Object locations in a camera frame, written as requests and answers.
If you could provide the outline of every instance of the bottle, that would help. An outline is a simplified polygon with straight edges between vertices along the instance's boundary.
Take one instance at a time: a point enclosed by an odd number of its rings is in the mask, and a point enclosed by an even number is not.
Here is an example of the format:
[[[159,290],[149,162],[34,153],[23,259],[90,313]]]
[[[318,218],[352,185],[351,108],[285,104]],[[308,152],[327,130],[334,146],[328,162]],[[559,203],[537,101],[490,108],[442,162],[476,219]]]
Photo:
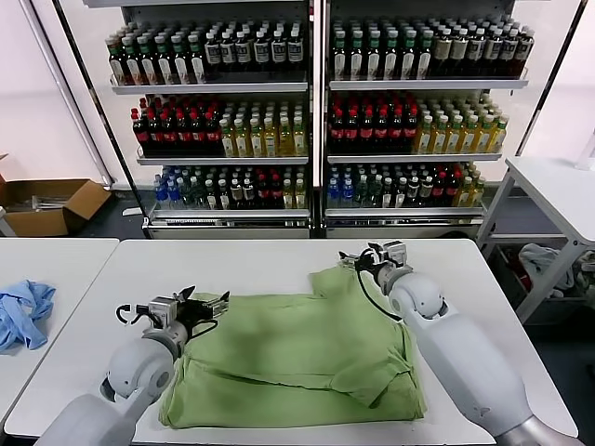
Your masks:
[[[500,153],[502,151],[502,144],[504,143],[504,138],[507,134],[506,126],[508,123],[509,117],[506,114],[503,114],[500,117],[496,130],[492,134],[490,142],[488,143],[488,153]]]
[[[490,138],[494,134],[494,116],[488,114],[485,116],[482,128],[478,132],[478,137],[471,145],[471,153],[486,153]]]
[[[281,31],[275,31],[273,36],[274,39],[271,42],[273,69],[283,71],[287,63],[287,42]]]
[[[483,52],[485,50],[485,29],[478,28],[475,35],[469,38],[464,70],[466,77],[479,76],[482,73]]]
[[[399,186],[395,192],[395,197],[394,197],[394,207],[395,208],[403,207],[406,193],[407,193],[407,178],[400,177],[399,178]]]
[[[130,73],[126,65],[126,57],[122,56],[117,40],[112,38],[105,39],[105,44],[110,52],[109,62],[116,83],[118,85],[126,85],[126,73]]]
[[[382,189],[382,207],[393,207],[392,204],[392,178],[384,178],[384,187]]]
[[[342,81],[345,73],[345,32],[335,32],[335,47],[333,48],[333,73],[336,81]]]
[[[296,156],[294,140],[289,128],[289,118],[281,118],[281,131],[279,132],[279,154],[281,156]]]
[[[360,175],[360,181],[355,187],[355,194],[353,197],[353,207],[364,207],[368,196],[368,177]]]
[[[458,146],[456,148],[456,153],[470,153],[471,146],[475,142],[475,138],[477,135],[477,121],[478,117],[476,114],[472,114],[469,116],[467,120],[467,125],[461,132],[461,137],[458,139]]]
[[[149,85],[157,85],[157,71],[155,70],[155,66],[153,64],[151,48],[149,47],[149,39],[146,36],[141,36],[137,38],[137,42],[139,43],[140,48],[140,66],[142,67],[142,72],[144,73],[144,81],[147,82]]]
[[[287,42],[289,64],[293,70],[301,70],[304,60],[304,43],[299,36],[299,29],[291,30],[291,38]]]
[[[428,146],[430,144],[431,138],[432,121],[433,118],[431,116],[424,116],[424,122],[421,126],[421,129],[417,133],[412,153],[417,155],[425,155],[428,153]]]
[[[235,43],[231,39],[229,33],[221,35],[223,40],[219,47],[221,48],[221,61],[223,62],[222,70],[226,72],[233,72],[236,68],[237,57],[235,55]]]
[[[164,84],[173,85],[176,83],[176,75],[173,67],[173,56],[169,54],[169,49],[165,43],[165,37],[158,35],[155,37],[155,43],[157,44],[157,62],[159,63],[159,70],[161,71],[162,79]]]
[[[416,44],[417,32],[414,30],[409,30],[405,35],[405,46],[401,52],[401,80],[407,80],[411,78],[413,63],[416,58],[414,46]]]
[[[434,31],[425,30],[421,41],[421,49],[417,56],[415,67],[416,79],[426,79],[431,61],[431,44],[434,39]]]
[[[188,62],[192,66],[192,81],[196,84],[203,84],[205,82],[205,65],[203,64],[203,51],[198,43],[198,35],[189,35],[188,43],[190,44]]]
[[[294,118],[294,147],[296,148],[296,156],[308,156],[301,116]]]
[[[453,39],[450,34],[451,30],[445,28],[442,35],[436,39],[434,54],[432,55],[430,65],[431,77],[440,78],[445,77],[448,74],[448,57],[453,44]]]
[[[397,38],[399,32],[397,30],[389,31],[389,40],[387,41],[387,50],[384,56],[384,74],[382,78],[389,81],[394,76],[394,71],[397,65]]]
[[[250,150],[248,149],[249,142],[244,129],[244,121],[236,118],[233,125],[235,126],[235,145],[238,148],[238,156],[246,158],[249,156]]]
[[[350,79],[358,81],[360,79],[360,71],[362,70],[362,31],[353,32],[353,43],[350,52]]]
[[[373,81],[376,79],[378,72],[378,65],[380,63],[380,54],[378,47],[380,45],[380,31],[372,30],[370,32],[370,48],[367,54],[367,80]]]
[[[519,44],[517,46],[517,51],[514,53],[514,59],[510,65],[510,76],[518,79],[522,75],[522,70],[524,69],[527,60],[529,59],[529,55],[531,54],[531,50],[533,49],[533,45],[535,43],[534,36],[536,32],[534,30],[527,30],[524,36],[521,37]]]
[[[483,51],[483,77],[494,77],[497,74],[498,56],[502,49],[502,30],[496,29],[485,42]]]
[[[472,183],[473,183],[473,178],[465,177],[465,180],[463,181],[463,186],[459,188],[458,192],[455,195],[455,199],[453,200],[454,207],[467,206],[469,197],[472,197],[472,194],[473,194]]]
[[[450,66],[447,67],[447,74],[450,77],[460,77],[465,73],[465,55],[467,54],[467,46],[469,45],[467,32],[466,28],[462,28],[458,32],[458,35],[453,38],[453,44],[450,50]]]
[[[446,129],[446,142],[444,153],[456,153],[456,146],[462,133],[463,117],[460,114],[453,118],[453,125]]]

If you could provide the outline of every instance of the floor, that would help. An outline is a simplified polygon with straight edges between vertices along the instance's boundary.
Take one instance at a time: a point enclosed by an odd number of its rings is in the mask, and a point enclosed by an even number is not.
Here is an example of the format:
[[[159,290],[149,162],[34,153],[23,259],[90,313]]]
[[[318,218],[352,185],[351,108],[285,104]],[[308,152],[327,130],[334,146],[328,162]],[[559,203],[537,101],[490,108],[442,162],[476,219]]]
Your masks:
[[[115,237],[121,240],[142,239],[142,216],[122,216],[136,207],[137,202],[127,193],[119,193],[95,215],[78,237]],[[526,197],[511,198],[498,231],[519,231],[530,219],[531,231],[553,232],[555,228]],[[533,341],[549,374],[555,382],[568,410],[578,426],[579,438],[587,446],[595,446],[595,310],[582,308],[569,320],[553,326],[528,326]],[[6,445],[33,444],[28,440],[8,439]]]

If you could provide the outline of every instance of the white wall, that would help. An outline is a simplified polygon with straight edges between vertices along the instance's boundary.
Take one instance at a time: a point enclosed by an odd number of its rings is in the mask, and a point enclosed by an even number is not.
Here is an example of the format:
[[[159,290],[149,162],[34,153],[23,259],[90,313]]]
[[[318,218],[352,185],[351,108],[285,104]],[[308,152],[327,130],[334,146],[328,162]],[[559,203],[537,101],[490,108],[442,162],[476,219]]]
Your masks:
[[[18,0],[0,14],[0,163],[6,180],[101,176],[47,67]]]

